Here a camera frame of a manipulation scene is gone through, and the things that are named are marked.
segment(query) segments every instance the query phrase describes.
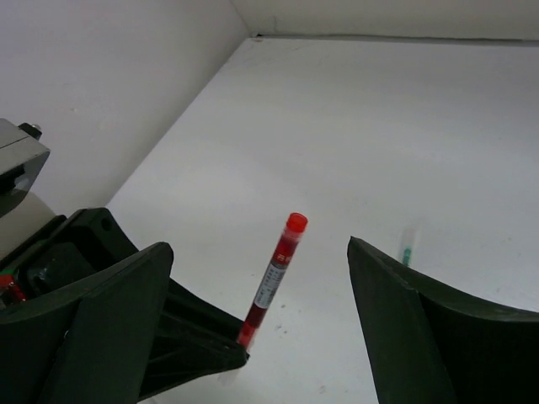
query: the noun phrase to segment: white tabletop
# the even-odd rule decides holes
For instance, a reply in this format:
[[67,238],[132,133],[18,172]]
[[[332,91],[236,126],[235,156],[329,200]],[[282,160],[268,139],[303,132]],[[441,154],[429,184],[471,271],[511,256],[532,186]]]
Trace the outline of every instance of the white tabletop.
[[246,40],[109,207],[173,277],[243,318],[287,215],[310,219],[236,382],[159,404],[376,403],[346,248],[539,310],[539,49]]

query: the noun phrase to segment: white table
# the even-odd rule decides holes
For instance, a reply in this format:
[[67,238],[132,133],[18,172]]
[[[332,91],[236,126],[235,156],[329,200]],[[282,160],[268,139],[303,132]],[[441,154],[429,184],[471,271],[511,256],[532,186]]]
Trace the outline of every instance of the white table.
[[376,403],[350,286],[350,236],[539,310],[539,49],[246,40],[114,197],[138,247],[243,318],[286,216],[310,220],[236,382],[159,404]]

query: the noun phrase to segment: white label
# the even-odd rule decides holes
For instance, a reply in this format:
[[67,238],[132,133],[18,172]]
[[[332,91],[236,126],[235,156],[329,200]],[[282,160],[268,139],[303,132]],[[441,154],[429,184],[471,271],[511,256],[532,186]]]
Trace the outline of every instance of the white label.
[[270,307],[273,296],[279,289],[279,284],[285,276],[286,269],[280,269],[272,264],[268,265],[262,283],[259,286],[259,290],[254,297],[254,304],[261,309],[267,309]]

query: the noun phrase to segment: red marker cap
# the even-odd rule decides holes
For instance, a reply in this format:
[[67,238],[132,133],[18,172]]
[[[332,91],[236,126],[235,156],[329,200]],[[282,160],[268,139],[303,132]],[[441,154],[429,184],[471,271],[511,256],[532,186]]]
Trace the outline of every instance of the red marker cap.
[[303,233],[309,221],[301,213],[291,213],[286,222],[286,228],[295,233]]

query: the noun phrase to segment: red tube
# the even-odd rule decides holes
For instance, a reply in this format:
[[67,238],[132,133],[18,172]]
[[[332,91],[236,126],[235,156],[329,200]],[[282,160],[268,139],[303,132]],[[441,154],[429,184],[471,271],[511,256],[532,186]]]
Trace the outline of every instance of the red tube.
[[307,218],[299,213],[292,213],[286,222],[275,252],[254,296],[253,304],[243,323],[237,341],[247,350],[250,348],[255,333],[260,328],[266,312],[270,308],[286,269],[292,260],[297,244],[307,228]]

